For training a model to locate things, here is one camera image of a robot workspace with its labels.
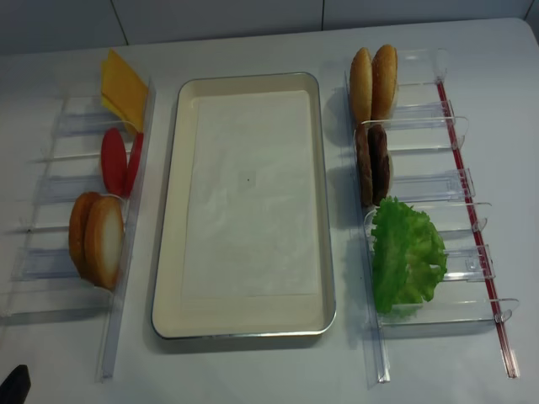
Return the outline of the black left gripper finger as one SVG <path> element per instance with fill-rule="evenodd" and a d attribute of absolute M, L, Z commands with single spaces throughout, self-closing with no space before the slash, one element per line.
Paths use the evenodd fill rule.
<path fill-rule="evenodd" d="M 0 385 L 1 404 L 24 404 L 31 387 L 26 364 L 15 367 Z"/>

